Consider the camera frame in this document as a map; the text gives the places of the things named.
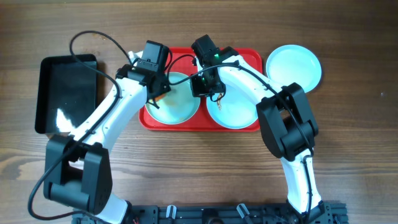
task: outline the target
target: black metal base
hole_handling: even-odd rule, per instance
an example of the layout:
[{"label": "black metal base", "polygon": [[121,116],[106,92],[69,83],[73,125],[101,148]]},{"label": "black metal base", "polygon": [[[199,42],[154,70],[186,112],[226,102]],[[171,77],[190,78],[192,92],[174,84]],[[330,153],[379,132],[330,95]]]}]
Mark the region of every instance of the black metal base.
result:
[{"label": "black metal base", "polygon": [[[323,202],[319,206],[322,214],[311,224],[348,224],[345,204]],[[250,212],[250,219],[254,224],[299,223],[299,219],[287,203],[247,206],[247,208]],[[203,215],[208,213],[217,213],[217,218],[222,220],[224,224],[246,223],[239,216],[236,207],[177,207],[177,215],[174,220],[166,219],[166,209],[166,207],[159,208],[157,206],[132,206],[132,211],[139,219],[139,224],[209,224],[208,219],[214,217]],[[103,224],[81,215],[74,216],[72,223]]]}]

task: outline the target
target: wooden table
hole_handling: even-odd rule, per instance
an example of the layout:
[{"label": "wooden table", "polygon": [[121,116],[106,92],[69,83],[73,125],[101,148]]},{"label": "wooden table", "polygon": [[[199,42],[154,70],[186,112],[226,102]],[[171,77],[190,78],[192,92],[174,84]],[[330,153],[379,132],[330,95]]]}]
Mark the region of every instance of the wooden table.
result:
[{"label": "wooden table", "polygon": [[[26,209],[48,141],[34,131],[40,62],[68,55],[70,38],[93,29],[134,51],[146,40],[189,47],[203,34],[264,59],[284,44],[309,48],[324,73],[308,94],[320,128],[313,162],[319,192],[347,203],[350,223],[397,223],[397,11],[394,1],[354,0],[0,5],[0,222],[41,223]],[[126,62],[100,36],[81,37],[74,49],[95,54],[111,75]],[[101,85],[103,98],[111,85]],[[111,164],[113,191],[134,205],[260,204],[287,196],[282,166],[260,132],[153,132],[135,116]],[[70,211],[39,192],[38,213]]]}]

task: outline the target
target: round plate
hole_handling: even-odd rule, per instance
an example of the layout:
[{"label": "round plate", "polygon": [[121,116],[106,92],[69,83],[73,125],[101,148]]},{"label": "round plate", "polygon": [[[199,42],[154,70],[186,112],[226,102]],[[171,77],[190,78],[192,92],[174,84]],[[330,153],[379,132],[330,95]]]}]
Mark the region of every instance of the round plate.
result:
[{"label": "round plate", "polygon": [[[178,82],[188,75],[179,72],[170,72],[169,80]],[[190,80],[178,85],[170,86],[171,91],[159,101],[156,101],[159,109],[146,104],[145,107],[155,120],[164,124],[180,124],[189,120],[198,110],[200,98],[193,97]]]},{"label": "round plate", "polygon": [[225,96],[219,103],[206,99],[207,110],[219,125],[229,129],[241,129],[250,126],[257,120],[256,106],[238,90],[227,85]]},{"label": "round plate", "polygon": [[298,45],[275,49],[267,59],[268,77],[283,85],[299,84],[304,92],[313,90],[320,82],[322,69],[317,57]]}]

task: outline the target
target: light blue plate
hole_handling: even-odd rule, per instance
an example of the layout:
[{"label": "light blue plate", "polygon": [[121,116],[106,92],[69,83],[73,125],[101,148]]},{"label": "light blue plate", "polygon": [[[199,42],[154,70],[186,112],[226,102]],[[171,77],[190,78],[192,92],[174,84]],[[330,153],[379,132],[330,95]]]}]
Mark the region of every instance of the light blue plate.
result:
[{"label": "light blue plate", "polygon": [[209,97],[206,99],[206,106],[211,118],[225,128],[246,128],[257,120],[256,106],[229,85],[226,86],[226,94],[221,99],[220,106]]},{"label": "light blue plate", "polygon": [[283,85],[299,84],[304,92],[319,84],[322,68],[317,57],[299,45],[285,45],[275,49],[267,59],[268,77]]},{"label": "light blue plate", "polygon": [[[186,74],[170,72],[169,80],[175,83],[187,77]],[[192,96],[190,80],[170,87],[172,90],[156,102],[159,109],[150,104],[146,104],[145,108],[149,115],[160,123],[180,124],[197,112],[200,98]]]}]

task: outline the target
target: black tray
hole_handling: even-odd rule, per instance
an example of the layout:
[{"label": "black tray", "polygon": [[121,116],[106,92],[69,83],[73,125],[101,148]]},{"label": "black tray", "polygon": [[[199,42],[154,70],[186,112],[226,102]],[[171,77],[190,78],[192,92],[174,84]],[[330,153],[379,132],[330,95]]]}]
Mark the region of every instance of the black tray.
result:
[{"label": "black tray", "polygon": [[[92,54],[77,57],[97,68]],[[97,106],[96,72],[72,56],[47,57],[40,66],[35,130],[39,134],[67,133],[78,127]]]}]

